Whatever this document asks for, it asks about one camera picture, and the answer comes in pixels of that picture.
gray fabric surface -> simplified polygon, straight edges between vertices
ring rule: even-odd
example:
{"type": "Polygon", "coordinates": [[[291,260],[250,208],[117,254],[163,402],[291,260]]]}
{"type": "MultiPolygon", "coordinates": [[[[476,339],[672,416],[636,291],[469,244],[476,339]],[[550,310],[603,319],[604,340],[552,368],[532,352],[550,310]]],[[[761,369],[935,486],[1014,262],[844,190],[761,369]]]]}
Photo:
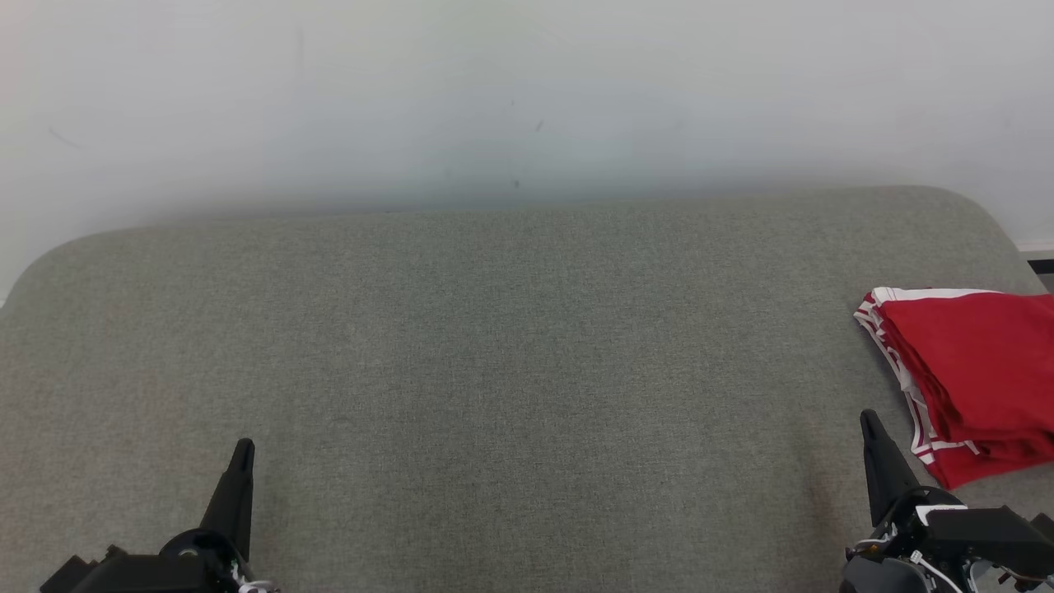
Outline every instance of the gray fabric surface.
{"type": "Polygon", "coordinates": [[[910,437],[851,317],[877,284],[1043,289],[924,187],[74,241],[0,310],[0,589],[155,552],[249,436],[253,565],[289,593],[834,591],[860,411],[910,437]]]}

red and white striped fabric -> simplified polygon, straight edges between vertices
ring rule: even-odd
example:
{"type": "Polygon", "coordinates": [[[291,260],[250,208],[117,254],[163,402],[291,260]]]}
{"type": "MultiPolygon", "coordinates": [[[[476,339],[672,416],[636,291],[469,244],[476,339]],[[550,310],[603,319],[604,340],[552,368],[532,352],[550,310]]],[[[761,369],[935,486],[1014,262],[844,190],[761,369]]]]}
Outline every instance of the red and white striped fabric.
{"type": "Polygon", "coordinates": [[[911,452],[942,487],[1054,460],[1051,295],[879,286],[854,317],[900,382],[911,452]]]}

stack of folded cloth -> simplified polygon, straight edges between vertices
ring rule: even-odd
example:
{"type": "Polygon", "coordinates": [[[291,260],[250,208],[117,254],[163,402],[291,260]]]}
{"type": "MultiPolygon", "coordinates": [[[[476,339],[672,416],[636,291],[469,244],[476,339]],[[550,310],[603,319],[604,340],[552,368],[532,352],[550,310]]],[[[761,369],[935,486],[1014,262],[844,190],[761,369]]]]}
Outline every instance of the stack of folded cloth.
{"type": "Polygon", "coordinates": [[[945,489],[1054,461],[1054,298],[871,291],[854,317],[893,368],[914,453],[945,489]]]}

red cloth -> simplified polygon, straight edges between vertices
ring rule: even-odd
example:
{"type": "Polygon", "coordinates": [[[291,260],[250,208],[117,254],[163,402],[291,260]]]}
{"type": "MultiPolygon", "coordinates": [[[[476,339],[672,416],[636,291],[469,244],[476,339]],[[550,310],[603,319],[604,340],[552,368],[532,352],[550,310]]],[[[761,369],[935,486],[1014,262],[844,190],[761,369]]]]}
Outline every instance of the red cloth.
{"type": "Polygon", "coordinates": [[[883,340],[900,356],[943,441],[944,488],[1054,461],[1054,298],[984,292],[886,302],[883,340]]]}

wall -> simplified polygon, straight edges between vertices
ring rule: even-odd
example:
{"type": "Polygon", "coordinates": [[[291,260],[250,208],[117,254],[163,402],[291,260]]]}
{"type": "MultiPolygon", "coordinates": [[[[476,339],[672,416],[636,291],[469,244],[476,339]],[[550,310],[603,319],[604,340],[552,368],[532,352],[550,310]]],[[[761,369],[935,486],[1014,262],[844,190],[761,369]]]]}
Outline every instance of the wall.
{"type": "Polygon", "coordinates": [[[1054,243],[1049,0],[5,0],[0,295],[218,215],[914,182],[1054,243]]]}

